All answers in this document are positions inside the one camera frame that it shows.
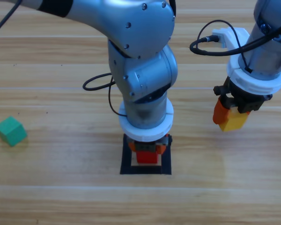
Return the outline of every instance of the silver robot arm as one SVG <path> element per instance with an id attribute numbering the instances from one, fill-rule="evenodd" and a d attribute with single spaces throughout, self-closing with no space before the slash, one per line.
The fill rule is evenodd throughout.
<path id="1" fill-rule="evenodd" d="M 256 43 L 259 38 L 266 38 L 281 28 L 281 0 L 258 0 L 254 18 L 256 23 L 250 35 L 246 30 L 237 28 L 238 37 L 247 44 Z M 220 34 L 219 42 L 224 44 L 231 46 L 232 42 L 236 43 L 231 29 L 214 30 L 213 34 Z M 244 52 L 244 56 L 232 55 L 227 73 L 225 84 L 214 88 L 215 94 L 220 96 L 214 109 L 214 122 L 222 131 L 241 128 L 251 111 L 259 110 L 280 90 L 281 34 Z M 228 98 L 227 93 L 231 93 L 233 98 Z"/>
<path id="2" fill-rule="evenodd" d="M 166 1 L 23 0 L 22 5 L 103 33 L 108 38 L 109 65 L 123 95 L 129 123 L 151 129 L 163 122 L 167 90 L 177 78 L 177 63 L 168 46 L 175 16 Z"/>

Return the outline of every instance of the cable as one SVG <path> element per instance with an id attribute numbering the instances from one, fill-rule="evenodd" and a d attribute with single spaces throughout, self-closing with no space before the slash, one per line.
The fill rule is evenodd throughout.
<path id="1" fill-rule="evenodd" d="M 22 0 L 18 0 L 14 7 L 9 11 L 9 13 L 6 14 L 6 16 L 1 20 L 0 22 L 0 28 L 6 23 L 6 21 L 12 16 L 12 14 L 17 10 L 17 8 L 20 6 L 22 3 Z"/>
<path id="2" fill-rule="evenodd" d="M 92 81 L 98 79 L 98 78 L 101 78 L 101 77 L 105 77 L 105 76 L 109 76 L 111 75 L 111 73 L 107 73 L 107 74 L 101 74 L 101 75 L 98 75 L 98 76 L 94 76 L 93 78 L 90 78 L 89 80 L 87 80 L 84 84 L 83 84 L 83 89 L 87 90 L 87 91 L 95 91 L 95 90 L 101 90 L 103 88 L 108 88 L 108 87 L 111 87 L 113 86 L 114 84 L 116 84 L 115 82 L 111 82 L 111 83 L 107 83 L 105 85 L 102 85 L 102 86 L 98 86 L 98 87 L 94 87 L 94 88 L 87 88 L 86 85 L 88 85 L 89 83 L 91 83 Z"/>
<path id="3" fill-rule="evenodd" d="M 96 91 L 96 90 L 101 90 L 101 89 L 104 89 L 104 88 L 108 88 L 109 87 L 109 90 L 108 90 L 108 101 L 109 101 L 109 106 L 111 107 L 111 110 L 116 114 L 116 115 L 119 115 L 119 116 L 125 116 L 127 117 L 126 115 L 123 115 L 123 114 L 120 114 L 118 113 L 117 111 L 114 110 L 114 108 L 112 107 L 112 104 L 111 104 L 111 87 L 116 84 L 114 81 L 113 81 L 113 77 L 111 78 L 111 81 L 110 83 L 107 83 L 105 85 L 102 85 L 102 86 L 98 86 L 98 87 L 94 87 L 94 88 L 87 88 L 86 86 L 94 81 L 95 79 L 98 79 L 98 78 L 101 78 L 101 77 L 105 77 L 105 76 L 109 76 L 111 75 L 111 73 L 107 73 L 107 74 L 101 74 L 101 75 L 98 75 L 98 76 L 94 76 L 93 78 L 87 80 L 86 82 L 84 82 L 83 84 L 83 89 L 84 90 L 87 90 L 87 91 Z"/>
<path id="4" fill-rule="evenodd" d="M 231 27 L 231 29 L 232 29 L 232 31 L 233 31 L 233 33 L 234 33 L 234 35 L 235 35 L 235 38 L 236 38 L 238 47 L 240 48 L 241 45 L 240 45 L 240 42 L 239 42 L 239 39 L 238 39 L 238 36 L 237 36 L 237 33 L 236 33 L 234 27 L 233 27 L 229 22 L 227 22 L 227 21 L 225 21 L 225 20 L 213 20 L 213 21 L 207 23 L 207 24 L 201 29 L 201 31 L 200 31 L 200 33 L 199 33 L 199 35 L 198 35 L 197 40 L 199 40 L 199 38 L 200 38 L 200 36 L 201 36 L 203 30 L 204 30 L 207 26 L 209 26 L 209 25 L 212 24 L 212 23 L 216 23 L 216 22 L 222 22 L 222 23 L 227 24 L 229 27 Z M 248 67 L 248 64 L 247 64 L 247 62 L 246 62 L 246 60 L 245 60 L 244 53 L 242 52 L 241 55 L 242 55 L 242 57 L 243 57 L 245 69 L 248 69 L 249 67 Z"/>
<path id="5" fill-rule="evenodd" d="M 275 38 L 276 36 L 278 36 L 279 34 L 281 34 L 281 27 L 278 28 L 277 30 L 274 30 L 272 32 L 270 32 L 269 34 L 263 36 L 263 37 L 260 37 L 258 39 L 256 39 L 255 41 L 252 41 L 240 48 L 237 48 L 237 49 L 233 49 L 233 50 L 229 50 L 229 51 L 226 51 L 226 52 L 208 52 L 208 51 L 203 51 L 199 48 L 194 48 L 195 45 L 199 44 L 199 43 L 202 43 L 202 42 L 207 42 L 208 40 L 204 41 L 204 40 L 196 40 L 194 41 L 193 43 L 191 43 L 190 45 L 190 50 L 197 54 L 197 55 L 207 55 L 207 56 L 231 56 L 231 55 L 237 55 L 237 54 L 241 54 L 241 53 L 246 53 L 248 51 L 251 51 L 255 48 L 258 48 L 262 45 L 264 45 L 265 43 L 269 42 L 270 40 L 272 40 L 273 38 Z"/>
<path id="6" fill-rule="evenodd" d="M 172 7 L 172 10 L 174 12 L 174 16 L 176 16 L 176 0 L 169 0 L 170 6 Z"/>
<path id="7" fill-rule="evenodd" d="M 116 115 L 119 115 L 119 116 L 124 116 L 124 117 L 127 117 L 127 115 L 123 115 L 123 114 L 120 114 L 118 113 L 117 111 L 115 111 L 111 105 L 111 86 L 109 86 L 109 89 L 108 89 L 108 101 L 109 101 L 109 106 L 111 107 L 111 110 L 116 114 Z"/>

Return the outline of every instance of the black square frame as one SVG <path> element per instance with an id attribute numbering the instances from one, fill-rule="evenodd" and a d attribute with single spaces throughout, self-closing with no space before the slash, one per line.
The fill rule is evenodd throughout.
<path id="1" fill-rule="evenodd" d="M 131 166 L 132 152 L 127 143 L 127 135 L 123 137 L 123 153 L 120 174 L 165 174 L 172 175 L 170 144 L 161 156 L 161 165 L 133 165 Z"/>

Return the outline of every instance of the wood grain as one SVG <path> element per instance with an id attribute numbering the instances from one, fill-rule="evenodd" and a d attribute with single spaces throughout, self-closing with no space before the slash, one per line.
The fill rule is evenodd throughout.
<path id="1" fill-rule="evenodd" d="M 29 138 L 14 148 L 0 139 L 0 225 L 281 225 L 281 91 L 243 129 L 222 133 L 212 88 L 229 58 L 188 49 L 213 19 L 251 31 L 255 3 L 177 1 L 171 176 L 119 175 L 123 134 L 107 90 L 81 88 L 109 72 L 106 38 L 20 7 L 0 30 L 0 121 L 14 116 Z M 11 7 L 0 3 L 0 19 Z"/>

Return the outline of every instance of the black band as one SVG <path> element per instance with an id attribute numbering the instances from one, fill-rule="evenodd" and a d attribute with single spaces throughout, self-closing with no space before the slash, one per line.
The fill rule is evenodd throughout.
<path id="1" fill-rule="evenodd" d="M 73 5 L 73 0 L 43 0 L 38 11 L 66 17 Z"/>

